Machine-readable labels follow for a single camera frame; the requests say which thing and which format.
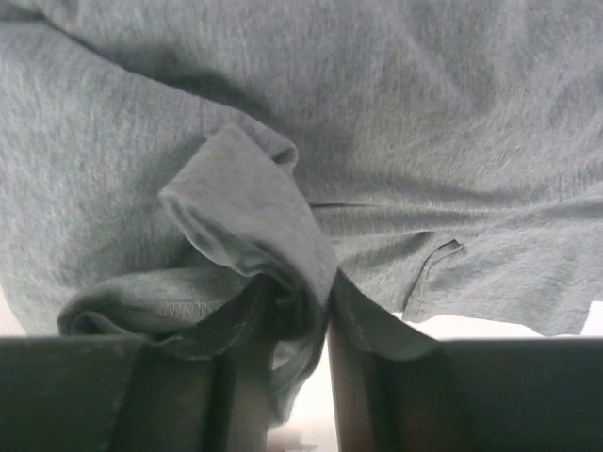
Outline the grey t-shirt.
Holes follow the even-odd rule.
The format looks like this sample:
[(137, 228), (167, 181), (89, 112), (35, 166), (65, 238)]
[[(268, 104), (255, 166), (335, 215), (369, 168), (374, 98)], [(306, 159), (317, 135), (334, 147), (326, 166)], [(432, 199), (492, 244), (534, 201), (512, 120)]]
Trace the grey t-shirt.
[(171, 335), (285, 287), (274, 417), (336, 271), (403, 319), (578, 335), (602, 298), (598, 1), (5, 1), (1, 286)]

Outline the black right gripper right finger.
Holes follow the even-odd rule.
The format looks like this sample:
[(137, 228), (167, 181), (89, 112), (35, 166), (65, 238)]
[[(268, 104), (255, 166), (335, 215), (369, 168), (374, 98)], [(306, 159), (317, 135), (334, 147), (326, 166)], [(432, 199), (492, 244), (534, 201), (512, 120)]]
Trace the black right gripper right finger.
[(595, 338), (439, 341), (338, 275), (329, 350), (343, 451), (598, 451)]

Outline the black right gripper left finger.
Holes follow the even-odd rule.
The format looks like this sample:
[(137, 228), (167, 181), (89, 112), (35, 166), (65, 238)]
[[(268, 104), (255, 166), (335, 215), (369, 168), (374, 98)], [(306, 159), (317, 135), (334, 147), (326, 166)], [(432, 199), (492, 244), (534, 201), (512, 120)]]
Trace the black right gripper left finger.
[(254, 279), (197, 326), (136, 335), (5, 338), (5, 451), (262, 451), (277, 284)]

